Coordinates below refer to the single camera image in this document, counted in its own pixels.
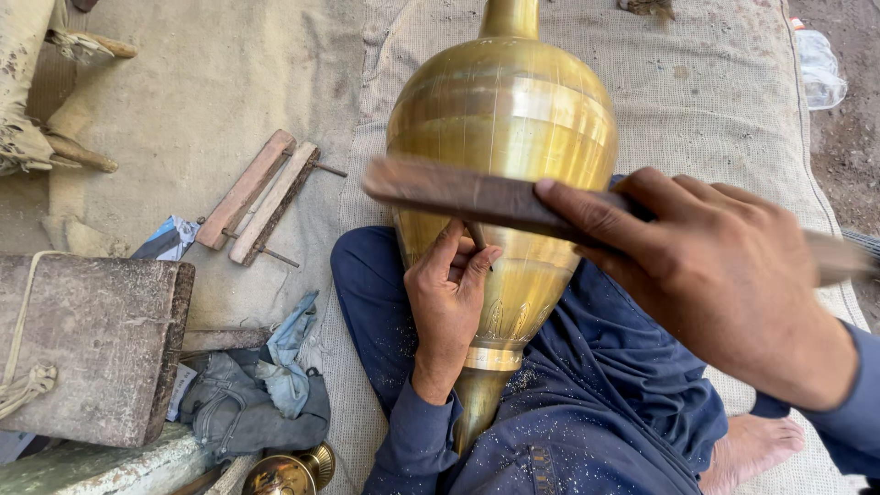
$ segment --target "plastic bottle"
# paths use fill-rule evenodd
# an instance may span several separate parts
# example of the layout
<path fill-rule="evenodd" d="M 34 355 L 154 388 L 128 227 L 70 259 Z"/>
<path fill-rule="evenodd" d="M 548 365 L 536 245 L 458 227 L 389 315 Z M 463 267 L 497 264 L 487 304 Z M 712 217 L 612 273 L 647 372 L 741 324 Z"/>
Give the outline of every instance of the plastic bottle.
<path fill-rule="evenodd" d="M 799 18 L 791 18 L 797 49 L 801 55 L 801 76 L 810 110 L 836 107 L 847 95 L 847 81 L 838 77 L 837 57 L 831 43 L 819 31 L 805 29 Z"/>

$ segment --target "hand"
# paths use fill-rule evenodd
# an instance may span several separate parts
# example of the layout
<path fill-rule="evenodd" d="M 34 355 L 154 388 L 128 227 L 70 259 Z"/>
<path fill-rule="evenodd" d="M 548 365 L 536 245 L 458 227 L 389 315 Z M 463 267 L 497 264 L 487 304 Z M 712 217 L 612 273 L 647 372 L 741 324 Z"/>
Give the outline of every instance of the hand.
<path fill-rule="evenodd" d="M 403 276 L 419 334 L 411 382 L 419 397 L 435 405 L 446 403 L 465 364 L 480 324 L 483 282 L 502 253 L 498 246 L 474 253 L 464 232 L 461 220 L 451 220 Z"/>
<path fill-rule="evenodd" d="M 610 248 L 577 247 L 698 358 L 810 410 L 847 397 L 852 338 L 816 301 L 818 271 L 795 216 L 740 188 L 643 168 L 613 190 L 645 223 L 560 183 L 535 193 Z"/>

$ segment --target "man's left hand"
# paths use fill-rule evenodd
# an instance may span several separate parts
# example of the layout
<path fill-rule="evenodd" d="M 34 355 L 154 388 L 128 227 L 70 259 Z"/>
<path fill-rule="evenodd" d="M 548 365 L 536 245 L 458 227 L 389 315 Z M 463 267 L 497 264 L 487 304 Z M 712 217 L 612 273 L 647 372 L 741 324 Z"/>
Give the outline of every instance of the man's left hand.
<path fill-rule="evenodd" d="M 474 253 L 473 240 L 464 233 L 461 220 L 450 220 L 403 276 L 419 334 L 411 383 L 419 397 L 434 405 L 446 403 L 461 373 L 480 324 L 483 282 L 502 254 L 498 246 Z"/>

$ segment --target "metal rod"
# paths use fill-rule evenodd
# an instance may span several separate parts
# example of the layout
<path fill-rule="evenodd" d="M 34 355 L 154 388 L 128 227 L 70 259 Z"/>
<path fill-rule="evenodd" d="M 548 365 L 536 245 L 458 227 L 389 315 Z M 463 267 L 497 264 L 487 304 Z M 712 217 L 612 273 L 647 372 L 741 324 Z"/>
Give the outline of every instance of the metal rod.
<path fill-rule="evenodd" d="M 331 166 L 324 165 L 323 163 L 319 163 L 317 161 L 315 162 L 315 166 L 317 168 L 323 168 L 324 170 L 327 170 L 331 174 L 336 174 L 336 175 L 339 175 L 340 177 L 348 177 L 348 172 L 342 172 L 342 170 L 340 170 L 338 168 L 333 168 Z"/>
<path fill-rule="evenodd" d="M 477 253 L 486 248 L 486 236 L 483 235 L 483 228 L 480 224 L 477 222 L 465 222 L 465 229 L 471 233 L 473 247 L 476 249 Z M 495 271 L 492 269 L 492 265 L 489 265 L 489 271 Z"/>
<path fill-rule="evenodd" d="M 233 239 L 238 239 L 238 234 L 236 234 L 236 233 L 234 233 L 234 232 L 229 232 L 229 230 L 227 230 L 227 229 L 223 229 L 223 230 L 221 231 L 221 233 L 222 233 L 223 235 L 225 235 L 226 237 L 232 237 Z M 254 245 L 253 248 L 256 249 L 257 251 L 261 252 L 261 253 L 265 253 L 265 254 L 267 254 L 267 255 L 272 256 L 273 258 L 279 259 L 279 260 L 281 260 L 281 261 L 287 263 L 288 265 L 292 265 L 293 268 L 299 268 L 299 263 L 297 263 L 297 262 L 291 260 L 290 258 L 287 258 L 287 257 L 285 257 L 285 256 L 279 255 L 279 254 L 276 253 L 275 251 L 273 251 L 273 250 L 267 248 L 265 245 L 261 245 L 261 246 Z"/>
<path fill-rule="evenodd" d="M 281 154 L 284 155 L 285 157 L 292 157 L 293 156 L 293 153 L 291 151 L 287 151 L 287 150 L 282 151 Z M 340 170 L 338 168 L 333 168 L 329 165 L 324 165 L 323 163 L 320 163 L 318 161 L 314 162 L 313 165 L 315 165 L 317 168 L 323 168 L 324 170 L 327 170 L 331 174 L 336 174 L 336 175 L 339 175 L 340 177 L 348 177 L 348 172 L 342 172 L 342 170 Z"/>
<path fill-rule="evenodd" d="M 281 260 L 281 261 L 283 261 L 283 262 L 285 262 L 285 263 L 287 263 L 287 264 L 289 264 L 289 265 L 293 265 L 293 268 L 299 268 L 299 263 L 297 263 L 297 262 L 291 260 L 290 258 L 286 258 L 286 257 L 284 257 L 284 256 L 281 256 L 281 255 L 279 255 L 278 253 L 276 253 L 275 251 L 270 251 L 270 250 L 266 249 L 265 246 L 260 246 L 260 247 L 258 247 L 258 248 L 257 248 L 257 251 L 260 251 L 261 253 L 265 253 L 265 254 L 267 254 L 267 255 L 270 255 L 270 256 L 272 256 L 273 258 L 277 258 L 277 259 L 279 259 L 279 260 Z"/>

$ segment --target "bare foot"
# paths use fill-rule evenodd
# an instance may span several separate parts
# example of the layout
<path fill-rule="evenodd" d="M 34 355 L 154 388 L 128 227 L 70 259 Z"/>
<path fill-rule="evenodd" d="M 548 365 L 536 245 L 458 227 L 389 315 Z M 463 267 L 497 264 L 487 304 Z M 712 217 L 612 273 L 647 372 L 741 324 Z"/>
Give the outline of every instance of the bare foot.
<path fill-rule="evenodd" d="M 790 417 L 751 414 L 728 418 L 727 434 L 715 443 L 709 469 L 702 472 L 705 495 L 730 495 L 737 485 L 779 464 L 803 448 L 803 428 Z"/>

